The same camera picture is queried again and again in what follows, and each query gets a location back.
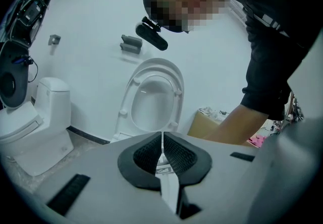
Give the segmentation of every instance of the white toilet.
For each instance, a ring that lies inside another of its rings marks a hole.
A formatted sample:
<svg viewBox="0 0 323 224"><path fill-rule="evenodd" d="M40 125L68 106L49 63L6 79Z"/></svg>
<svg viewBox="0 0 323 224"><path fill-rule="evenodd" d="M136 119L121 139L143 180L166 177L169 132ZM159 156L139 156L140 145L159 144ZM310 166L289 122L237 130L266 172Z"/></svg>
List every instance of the white toilet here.
<svg viewBox="0 0 323 224"><path fill-rule="evenodd" d="M0 153L37 176L73 150L66 128L71 124L69 86L57 78L39 81L35 105L0 111Z"/></svg>
<svg viewBox="0 0 323 224"><path fill-rule="evenodd" d="M183 98L183 76L173 63L161 58L144 61L126 87L112 142L150 132L175 132Z"/></svg>

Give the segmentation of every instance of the tiled floor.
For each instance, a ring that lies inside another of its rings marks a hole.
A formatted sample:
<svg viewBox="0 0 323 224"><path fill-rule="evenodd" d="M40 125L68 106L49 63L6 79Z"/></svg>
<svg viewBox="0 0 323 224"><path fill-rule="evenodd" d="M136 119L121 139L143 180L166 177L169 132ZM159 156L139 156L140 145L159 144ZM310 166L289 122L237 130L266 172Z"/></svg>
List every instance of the tiled floor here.
<svg viewBox="0 0 323 224"><path fill-rule="evenodd" d="M71 162L73 159L88 151L90 149L101 146L98 143L89 141L81 136L78 136L72 132L69 132L72 143L74 145L74 150L72 150L65 158L63 158L58 164L50 168L44 174L32 177L24 172L17 163L10 162L7 158L2 157L1 162L4 169L7 171L7 174L11 181L18 186L26 189L27 191L33 193L37 187L49 176L55 173L60 168L64 167L66 164Z"/></svg>

